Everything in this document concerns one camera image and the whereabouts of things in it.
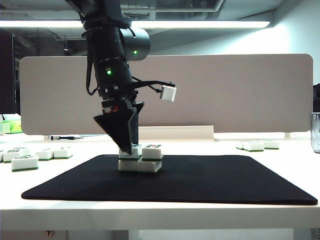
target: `ceiling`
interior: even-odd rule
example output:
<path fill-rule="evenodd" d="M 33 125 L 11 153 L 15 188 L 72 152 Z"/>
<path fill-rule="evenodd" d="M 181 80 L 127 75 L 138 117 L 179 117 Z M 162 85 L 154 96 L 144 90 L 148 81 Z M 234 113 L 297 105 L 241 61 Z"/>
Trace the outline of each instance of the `ceiling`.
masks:
<path fill-rule="evenodd" d="M 284 0 L 224 0 L 216 12 L 192 12 L 194 9 L 211 9 L 220 0 L 120 0 L 122 13 L 133 20 L 237 20 L 252 15 L 272 11 Z M 148 12 L 147 8 L 155 8 L 162 12 Z M 169 12 L 171 10 L 187 10 L 188 12 Z M 272 14 L 263 15 L 263 20 L 271 20 Z M 1 20 L 78 20 L 78 14 L 64 0 L 0 0 Z M 37 39 L 65 39 L 79 42 L 84 29 L 72 28 L 21 28 L 10 29 L 15 34 L 29 41 Z M 149 30 L 153 42 L 163 38 L 179 38 L 188 34 L 197 34 L 199 30 L 157 29 Z M 228 31 L 204 30 L 203 37 L 209 38 Z"/>

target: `green object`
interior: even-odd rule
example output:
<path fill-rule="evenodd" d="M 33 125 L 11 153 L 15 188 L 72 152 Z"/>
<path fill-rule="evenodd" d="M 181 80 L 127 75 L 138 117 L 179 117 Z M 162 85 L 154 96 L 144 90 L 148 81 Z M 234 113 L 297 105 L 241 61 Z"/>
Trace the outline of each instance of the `green object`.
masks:
<path fill-rule="evenodd" d="M 247 151 L 247 152 L 263 152 L 264 150 L 248 150 L 248 149 L 243 149 L 243 150 L 245 150 L 245 151 Z"/>
<path fill-rule="evenodd" d="M 21 169 L 14 169 L 12 172 L 20 172 L 20 171 L 27 171 L 27 170 L 36 170 L 38 167 L 30 167 L 30 168 L 21 168 Z"/>
<path fill-rule="evenodd" d="M 9 134 L 11 128 L 11 123 L 7 120 L 0 122 L 0 133 Z"/>
<path fill-rule="evenodd" d="M 112 71 L 111 71 L 111 68 L 108 67 L 106 70 L 105 70 L 106 74 L 108 75 L 111 75 L 112 74 Z"/>
<path fill-rule="evenodd" d="M 4 120 L 0 122 L 1 133 L 19 134 L 22 133 L 21 120 Z"/>
<path fill-rule="evenodd" d="M 54 159 L 53 157 L 51 158 L 40 158 L 39 161 L 49 161 L 49 160 L 52 160 Z"/>
<path fill-rule="evenodd" d="M 69 159 L 71 158 L 73 155 L 71 156 L 66 156 L 66 157 L 54 157 L 54 159 Z"/>

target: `stacked tiles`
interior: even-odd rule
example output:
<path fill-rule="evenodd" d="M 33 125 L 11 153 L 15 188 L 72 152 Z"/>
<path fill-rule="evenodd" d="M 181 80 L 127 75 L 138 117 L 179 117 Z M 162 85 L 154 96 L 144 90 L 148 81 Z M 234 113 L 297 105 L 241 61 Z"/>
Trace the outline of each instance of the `stacked tiles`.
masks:
<path fill-rule="evenodd" d="M 137 171 L 156 173 L 162 167 L 161 145 L 147 145 L 142 149 L 142 158 L 137 162 Z"/>
<path fill-rule="evenodd" d="M 142 145 L 140 144 L 132 145 L 131 155 L 128 155 L 119 149 L 118 170 L 136 172 L 137 162 L 141 158 L 141 155 L 142 155 Z"/>

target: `white desk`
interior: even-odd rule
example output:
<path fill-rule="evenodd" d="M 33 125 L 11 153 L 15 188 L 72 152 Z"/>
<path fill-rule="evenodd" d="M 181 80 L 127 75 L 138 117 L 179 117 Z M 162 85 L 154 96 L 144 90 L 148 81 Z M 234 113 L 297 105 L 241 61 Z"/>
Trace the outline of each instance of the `white desk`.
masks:
<path fill-rule="evenodd" d="M 235 141 L 160 142 L 166 155 L 246 155 L 320 200 L 320 155 L 310 138 L 282 139 L 280 150 L 246 152 Z M 70 146 L 70 159 L 42 161 L 38 170 L 11 172 L 0 164 L 2 231 L 318 228 L 320 204 L 245 205 L 217 203 L 26 200 L 21 193 L 97 155 L 117 154 L 106 136 L 43 141 L 43 136 L 0 136 L 0 148 L 33 151 Z"/>

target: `desk divider panel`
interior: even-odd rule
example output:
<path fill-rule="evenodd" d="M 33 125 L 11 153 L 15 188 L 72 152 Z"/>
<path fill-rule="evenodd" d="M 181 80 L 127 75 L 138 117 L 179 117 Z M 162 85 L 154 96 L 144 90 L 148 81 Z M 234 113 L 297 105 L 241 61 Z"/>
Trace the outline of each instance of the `desk divider panel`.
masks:
<path fill-rule="evenodd" d="M 204 126 L 224 132 L 304 132 L 313 109 L 307 54 L 169 55 L 130 62 L 142 80 L 172 81 L 175 102 L 148 87 L 140 126 Z M 26 57 L 20 63 L 22 128 L 30 135 L 104 134 L 93 117 L 100 98 L 86 92 L 85 56 Z M 96 80 L 92 73 L 92 85 Z"/>

